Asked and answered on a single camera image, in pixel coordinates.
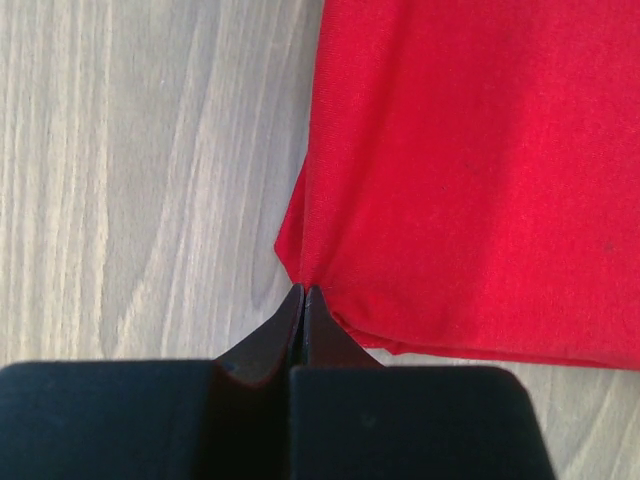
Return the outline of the red t-shirt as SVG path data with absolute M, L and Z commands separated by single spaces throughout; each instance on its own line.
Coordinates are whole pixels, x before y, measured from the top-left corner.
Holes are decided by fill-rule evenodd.
M 639 5 L 328 1 L 276 253 L 363 346 L 639 366 Z

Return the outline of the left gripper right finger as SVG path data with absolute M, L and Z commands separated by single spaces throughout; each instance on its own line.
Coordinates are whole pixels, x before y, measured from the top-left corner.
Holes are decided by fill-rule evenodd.
M 490 366 L 386 367 L 318 288 L 289 374 L 293 479 L 551 479 L 528 392 Z

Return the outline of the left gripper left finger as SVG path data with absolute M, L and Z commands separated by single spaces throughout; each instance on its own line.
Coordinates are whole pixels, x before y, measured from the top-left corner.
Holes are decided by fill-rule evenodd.
M 304 290 L 215 359 L 22 362 L 1 371 L 5 479 L 278 479 Z

